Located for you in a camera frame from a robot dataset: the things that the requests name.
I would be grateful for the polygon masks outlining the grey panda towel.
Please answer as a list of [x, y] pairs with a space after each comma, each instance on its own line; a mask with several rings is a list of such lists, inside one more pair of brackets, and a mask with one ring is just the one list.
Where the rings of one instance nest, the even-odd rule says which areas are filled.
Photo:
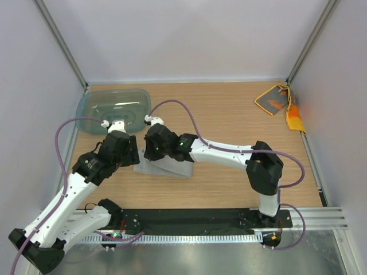
[[144, 158], [145, 148], [139, 150], [140, 163], [134, 165], [133, 171], [156, 176], [169, 176], [175, 178], [191, 178], [193, 174], [193, 163], [184, 161], [178, 162], [165, 156], [157, 161], [149, 161]]

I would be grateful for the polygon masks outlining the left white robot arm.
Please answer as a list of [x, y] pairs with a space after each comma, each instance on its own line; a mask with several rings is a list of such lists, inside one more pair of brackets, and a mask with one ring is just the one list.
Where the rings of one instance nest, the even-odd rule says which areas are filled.
[[67, 185], [45, 210], [24, 229], [13, 229], [9, 234], [18, 254], [42, 274], [48, 274], [86, 235], [104, 227], [117, 228], [123, 219], [123, 210], [109, 199], [102, 199], [90, 212], [71, 224], [67, 224], [67, 220], [103, 180], [120, 167], [138, 163], [136, 137], [117, 130], [108, 133], [98, 152], [90, 151], [78, 158], [67, 176]]

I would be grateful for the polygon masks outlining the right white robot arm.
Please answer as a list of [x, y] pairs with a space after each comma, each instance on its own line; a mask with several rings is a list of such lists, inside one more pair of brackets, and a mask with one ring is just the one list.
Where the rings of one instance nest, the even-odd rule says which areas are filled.
[[144, 157], [151, 161], [164, 158], [176, 162], [207, 162], [245, 171], [252, 189], [259, 195], [259, 222], [271, 227], [279, 220], [278, 185], [283, 162], [265, 142], [254, 146], [234, 146], [201, 140], [198, 135], [177, 135], [161, 123], [148, 123]]

